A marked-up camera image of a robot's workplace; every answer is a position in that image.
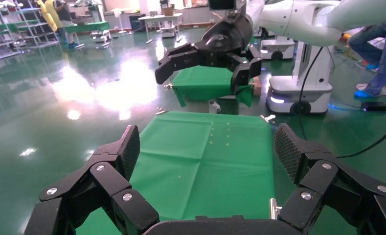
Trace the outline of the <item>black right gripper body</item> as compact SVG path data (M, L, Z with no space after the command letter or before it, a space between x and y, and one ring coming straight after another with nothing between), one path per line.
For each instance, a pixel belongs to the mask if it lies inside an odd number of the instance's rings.
M213 25L197 42L199 65L229 67L241 55L253 34L252 22L244 15L225 17Z

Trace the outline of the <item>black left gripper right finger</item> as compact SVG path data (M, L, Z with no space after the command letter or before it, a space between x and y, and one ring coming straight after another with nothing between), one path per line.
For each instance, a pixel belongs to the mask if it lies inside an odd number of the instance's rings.
M324 207L333 208L359 235L386 235L386 183L344 164L325 146L279 125L274 149L296 189L276 218L306 235Z

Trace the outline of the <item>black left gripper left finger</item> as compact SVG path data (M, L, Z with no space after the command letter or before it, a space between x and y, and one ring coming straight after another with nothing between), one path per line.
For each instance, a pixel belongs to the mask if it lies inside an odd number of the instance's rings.
M120 233L145 233L159 223L159 214L130 184L139 153L139 130L129 125L119 140L99 146L83 167L42 190L25 234L73 235L97 209Z

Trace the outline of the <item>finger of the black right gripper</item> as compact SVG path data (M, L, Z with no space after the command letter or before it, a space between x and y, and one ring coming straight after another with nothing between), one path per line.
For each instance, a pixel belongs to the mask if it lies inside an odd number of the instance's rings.
M158 84L163 84L175 71L204 65L207 57L212 52L209 45L203 42L186 43L164 53L155 69L155 79Z
M252 78L261 74L261 52L254 45L249 45L240 55L227 53L227 58L227 68L232 72L230 83L232 94L238 93L241 86L247 86Z

